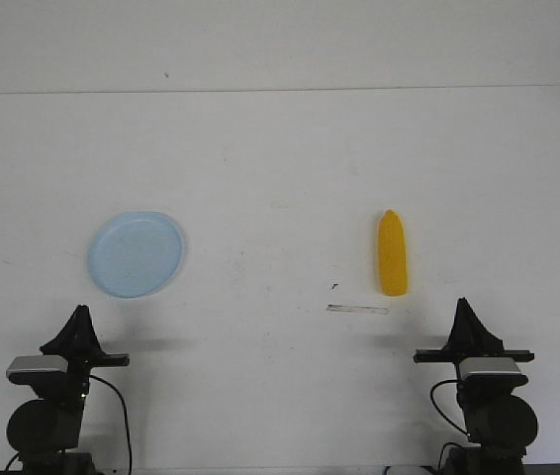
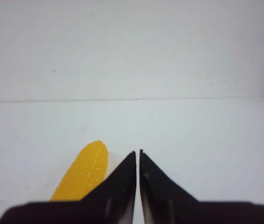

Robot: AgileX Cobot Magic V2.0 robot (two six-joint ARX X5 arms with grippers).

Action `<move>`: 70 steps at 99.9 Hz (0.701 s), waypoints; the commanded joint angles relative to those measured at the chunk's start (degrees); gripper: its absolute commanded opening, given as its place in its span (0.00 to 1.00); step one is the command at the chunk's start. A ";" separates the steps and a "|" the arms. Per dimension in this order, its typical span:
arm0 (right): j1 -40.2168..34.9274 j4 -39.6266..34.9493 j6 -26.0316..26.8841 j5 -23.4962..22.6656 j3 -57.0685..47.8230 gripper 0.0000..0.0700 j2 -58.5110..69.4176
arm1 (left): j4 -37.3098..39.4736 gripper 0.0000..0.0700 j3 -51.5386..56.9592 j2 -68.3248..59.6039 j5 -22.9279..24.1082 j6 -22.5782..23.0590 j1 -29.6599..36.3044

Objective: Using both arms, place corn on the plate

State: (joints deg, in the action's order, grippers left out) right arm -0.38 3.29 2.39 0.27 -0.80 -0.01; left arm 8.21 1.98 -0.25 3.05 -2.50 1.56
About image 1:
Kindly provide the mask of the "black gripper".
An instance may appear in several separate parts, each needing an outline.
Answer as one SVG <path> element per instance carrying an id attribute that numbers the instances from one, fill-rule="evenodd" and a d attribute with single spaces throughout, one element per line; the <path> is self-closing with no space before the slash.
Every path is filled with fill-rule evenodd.
<path id="1" fill-rule="evenodd" d="M 449 350 L 461 353 L 466 349 L 468 324 L 472 349 L 486 355 L 465 356 L 437 349 L 418 349 L 413 362 L 452 364 L 460 391 L 470 396 L 510 394 L 515 388 L 526 385 L 528 378 L 518 364 L 533 361 L 534 353 L 528 350 L 504 351 L 503 341 L 485 328 L 465 298 L 459 298 L 457 302 L 447 342 Z"/>
<path id="2" fill-rule="evenodd" d="M 41 353 L 77 353 L 81 347 L 81 322 L 84 314 L 84 351 L 95 357 L 73 358 L 68 363 L 64 406 L 70 411 L 83 411 L 90 391 L 90 381 L 94 380 L 111 389 L 123 400 L 120 390 L 111 382 L 92 374 L 98 368 L 120 368 L 130 365 L 127 353 L 105 354 L 93 327 L 90 309 L 78 305 L 60 332 L 41 346 Z"/>

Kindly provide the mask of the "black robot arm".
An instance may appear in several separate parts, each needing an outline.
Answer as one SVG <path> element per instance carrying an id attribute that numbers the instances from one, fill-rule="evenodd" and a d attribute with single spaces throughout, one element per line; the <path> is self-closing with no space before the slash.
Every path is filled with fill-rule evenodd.
<path id="1" fill-rule="evenodd" d="M 30 387 L 36 398 L 19 406 L 6 426 L 6 437 L 23 474 L 97 474 L 93 455 L 78 452 L 86 398 L 96 381 L 118 397 L 124 420 L 128 472 L 134 458 L 128 406 L 111 382 L 92 374 L 98 368 L 130 365 L 126 353 L 104 351 L 94 330 L 90 309 L 78 305 L 59 333 L 40 347 L 36 355 L 17 356 L 6 369 L 7 380 Z"/>
<path id="2" fill-rule="evenodd" d="M 442 418 L 470 443 L 446 442 L 433 474 L 523 474 L 526 448 L 538 434 L 531 405 L 513 390 L 528 383 L 518 367 L 534 359 L 525 349 L 506 349 L 489 332 L 466 298 L 457 301 L 453 325 L 440 349 L 418 349 L 415 363 L 449 363 L 455 377 L 435 383 L 429 399 Z M 435 399 L 438 388 L 453 384 L 461 427 L 442 411 Z"/>

